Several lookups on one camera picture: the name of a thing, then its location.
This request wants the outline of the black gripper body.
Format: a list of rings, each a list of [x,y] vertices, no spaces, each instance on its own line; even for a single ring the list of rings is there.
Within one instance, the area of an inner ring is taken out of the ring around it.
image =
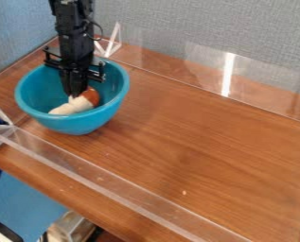
[[[44,64],[58,70],[78,70],[88,79],[104,81],[104,61],[94,56],[94,42],[84,33],[59,35],[58,47],[44,46]]]

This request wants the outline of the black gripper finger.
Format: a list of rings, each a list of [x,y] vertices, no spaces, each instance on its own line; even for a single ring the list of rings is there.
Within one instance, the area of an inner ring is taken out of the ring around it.
[[[78,96],[87,89],[87,83],[88,83],[87,70],[80,70]]]
[[[59,77],[64,93],[67,95],[76,96],[76,74],[71,70],[62,69],[59,71]]]

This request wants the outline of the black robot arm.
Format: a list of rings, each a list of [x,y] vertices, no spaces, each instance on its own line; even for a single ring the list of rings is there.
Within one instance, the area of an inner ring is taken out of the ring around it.
[[[44,65],[58,69],[63,92],[72,97],[87,89],[88,80],[104,81],[104,62],[94,56],[94,0],[48,0],[56,18],[58,47],[43,47]]]

